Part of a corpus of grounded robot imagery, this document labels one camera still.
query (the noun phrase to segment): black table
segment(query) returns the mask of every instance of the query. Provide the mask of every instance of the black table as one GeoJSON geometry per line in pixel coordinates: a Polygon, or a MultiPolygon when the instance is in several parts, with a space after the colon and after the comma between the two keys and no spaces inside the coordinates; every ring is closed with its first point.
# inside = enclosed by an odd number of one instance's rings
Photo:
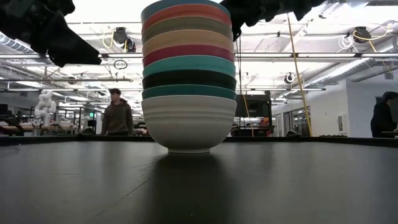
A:
{"type": "Polygon", "coordinates": [[[397,173],[395,148],[325,142],[2,146],[0,223],[397,223],[397,173]]]}

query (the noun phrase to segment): teal bowl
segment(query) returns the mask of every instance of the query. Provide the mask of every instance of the teal bowl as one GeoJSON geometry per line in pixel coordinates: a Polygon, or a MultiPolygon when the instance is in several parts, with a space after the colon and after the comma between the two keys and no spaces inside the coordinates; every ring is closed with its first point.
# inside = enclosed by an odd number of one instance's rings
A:
{"type": "Polygon", "coordinates": [[[235,78],[235,64],[221,57],[207,55],[184,55],[158,60],[144,68],[144,78],[149,75],[173,70],[208,70],[235,78]]]}
{"type": "Polygon", "coordinates": [[[142,99],[158,96],[216,96],[236,100],[236,93],[232,90],[208,85],[166,85],[149,88],[142,92],[142,99]]]}
{"type": "Polygon", "coordinates": [[[147,6],[141,13],[141,22],[142,22],[142,24],[144,24],[145,21],[148,20],[156,12],[159,12],[163,9],[167,9],[168,7],[178,6],[181,4],[206,4],[206,5],[217,7],[218,9],[221,9],[222,11],[225,12],[225,14],[227,14],[229,17],[231,17],[231,14],[229,13],[227,8],[225,8],[224,6],[218,4],[217,2],[213,2],[213,1],[209,1],[209,0],[163,0],[163,1],[157,1],[157,2],[147,6]]]}

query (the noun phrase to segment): man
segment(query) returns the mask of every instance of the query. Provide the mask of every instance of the man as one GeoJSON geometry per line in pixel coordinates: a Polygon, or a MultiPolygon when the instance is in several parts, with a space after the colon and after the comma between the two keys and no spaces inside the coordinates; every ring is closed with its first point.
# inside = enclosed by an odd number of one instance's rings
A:
{"type": "Polygon", "coordinates": [[[394,136],[383,134],[382,132],[394,131],[397,128],[397,123],[393,122],[390,110],[391,102],[397,98],[398,93],[385,92],[383,101],[376,103],[374,106],[371,120],[371,130],[374,138],[394,138],[394,136]]]}
{"type": "Polygon", "coordinates": [[[105,109],[102,120],[102,135],[128,136],[132,134],[131,107],[125,99],[120,98],[120,90],[115,88],[111,93],[111,104],[105,109]]]}

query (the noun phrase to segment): red bowl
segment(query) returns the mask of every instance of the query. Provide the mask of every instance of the red bowl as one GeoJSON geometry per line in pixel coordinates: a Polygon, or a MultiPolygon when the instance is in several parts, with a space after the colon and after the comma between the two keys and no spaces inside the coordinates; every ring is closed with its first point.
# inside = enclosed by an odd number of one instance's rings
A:
{"type": "Polygon", "coordinates": [[[142,24],[141,33],[143,34],[148,27],[155,24],[156,22],[181,16],[207,17],[220,21],[228,25],[230,28],[232,27],[231,19],[221,9],[204,4],[185,4],[168,7],[159,12],[156,12],[153,16],[151,16],[142,24]]]}
{"type": "Polygon", "coordinates": [[[158,60],[183,55],[209,55],[221,57],[231,62],[235,62],[234,53],[221,47],[210,45],[180,45],[156,50],[142,59],[144,68],[158,60]]]}

